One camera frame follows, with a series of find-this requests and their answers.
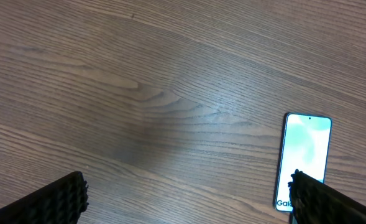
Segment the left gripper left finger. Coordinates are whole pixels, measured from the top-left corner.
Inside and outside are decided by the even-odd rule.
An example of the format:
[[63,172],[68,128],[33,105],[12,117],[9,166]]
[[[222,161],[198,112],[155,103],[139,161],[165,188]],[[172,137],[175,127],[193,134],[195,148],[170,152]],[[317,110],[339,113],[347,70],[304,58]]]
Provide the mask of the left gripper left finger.
[[0,224],[75,224],[88,208],[88,183],[74,171],[0,208]]

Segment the smartphone with teal screen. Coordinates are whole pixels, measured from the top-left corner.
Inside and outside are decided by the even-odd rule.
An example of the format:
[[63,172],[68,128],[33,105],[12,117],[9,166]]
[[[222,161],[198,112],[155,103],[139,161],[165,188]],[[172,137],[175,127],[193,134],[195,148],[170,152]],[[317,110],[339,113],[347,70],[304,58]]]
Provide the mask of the smartphone with teal screen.
[[292,212],[288,183],[300,170],[323,183],[326,175],[332,119],[327,116],[287,113],[283,121],[273,206]]

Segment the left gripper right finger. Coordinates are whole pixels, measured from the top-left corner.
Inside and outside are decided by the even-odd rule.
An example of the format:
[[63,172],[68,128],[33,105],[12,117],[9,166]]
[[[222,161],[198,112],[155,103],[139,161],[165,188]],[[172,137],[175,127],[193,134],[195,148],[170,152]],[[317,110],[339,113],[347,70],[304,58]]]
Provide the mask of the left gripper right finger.
[[310,177],[300,170],[288,183],[297,224],[366,224],[366,206]]

